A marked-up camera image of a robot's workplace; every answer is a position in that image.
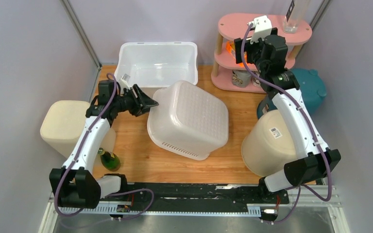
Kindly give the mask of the white plastic tub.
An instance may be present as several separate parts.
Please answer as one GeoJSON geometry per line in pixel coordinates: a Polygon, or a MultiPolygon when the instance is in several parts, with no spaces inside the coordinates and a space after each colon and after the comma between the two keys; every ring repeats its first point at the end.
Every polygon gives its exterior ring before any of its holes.
{"type": "Polygon", "coordinates": [[[115,77],[130,86],[163,88],[177,81],[198,83],[193,42],[128,42],[121,46],[115,77]]]}

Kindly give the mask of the translucent white basin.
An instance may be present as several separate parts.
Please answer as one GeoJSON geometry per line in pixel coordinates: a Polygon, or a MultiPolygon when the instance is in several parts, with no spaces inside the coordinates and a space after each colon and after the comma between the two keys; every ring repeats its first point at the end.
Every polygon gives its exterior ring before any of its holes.
{"type": "Polygon", "coordinates": [[[202,161],[226,145],[229,112],[222,100],[187,81],[157,90],[147,130],[160,148],[202,161]]]}

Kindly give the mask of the teal round bucket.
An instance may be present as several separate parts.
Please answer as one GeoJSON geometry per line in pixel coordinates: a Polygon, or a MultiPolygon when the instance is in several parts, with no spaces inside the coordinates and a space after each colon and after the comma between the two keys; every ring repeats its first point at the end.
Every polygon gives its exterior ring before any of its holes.
{"type": "MultiPolygon", "coordinates": [[[[290,71],[295,75],[300,85],[306,109],[310,115],[313,115],[327,95],[324,82],[315,69],[292,68],[290,71]]],[[[265,113],[276,109],[273,102],[266,96],[257,107],[257,118],[260,119],[265,113]]]]}

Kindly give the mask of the cream round bucket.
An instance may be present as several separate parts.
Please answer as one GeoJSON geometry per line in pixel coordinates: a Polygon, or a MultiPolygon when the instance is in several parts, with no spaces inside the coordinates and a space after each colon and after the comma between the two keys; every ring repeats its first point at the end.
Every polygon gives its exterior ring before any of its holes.
{"type": "Polygon", "coordinates": [[[272,175],[297,160],[293,140],[278,110],[264,114],[241,144],[246,167],[259,177],[272,175]]]}

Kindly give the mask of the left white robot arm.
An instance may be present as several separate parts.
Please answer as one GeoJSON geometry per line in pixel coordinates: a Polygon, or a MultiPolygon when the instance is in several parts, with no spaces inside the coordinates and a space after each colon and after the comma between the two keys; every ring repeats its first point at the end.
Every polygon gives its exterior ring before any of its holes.
{"type": "Polygon", "coordinates": [[[101,143],[121,112],[141,116],[159,103],[146,95],[137,84],[121,89],[115,80],[98,84],[98,95],[85,113],[83,131],[61,168],[54,168],[49,180],[55,205],[77,209],[94,209],[101,199],[111,195],[118,201],[129,195],[122,183],[123,175],[107,174],[96,179],[93,167],[101,143]]]}

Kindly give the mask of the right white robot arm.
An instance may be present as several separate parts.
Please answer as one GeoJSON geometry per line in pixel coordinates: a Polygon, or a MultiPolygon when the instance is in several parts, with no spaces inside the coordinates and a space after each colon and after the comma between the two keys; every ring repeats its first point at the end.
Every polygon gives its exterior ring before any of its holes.
{"type": "Polygon", "coordinates": [[[257,78],[262,89],[281,114],[292,141],[297,160],[284,164],[282,170],[260,179],[258,196],[263,202],[271,202],[277,192],[318,179],[328,179],[327,197],[332,196],[331,172],[341,160],[338,149],[331,149],[316,129],[295,75],[285,67],[288,47],[284,37],[268,35],[265,39],[251,43],[247,38],[234,40],[237,63],[243,63],[249,73],[248,64],[254,64],[259,72],[257,78]]]}

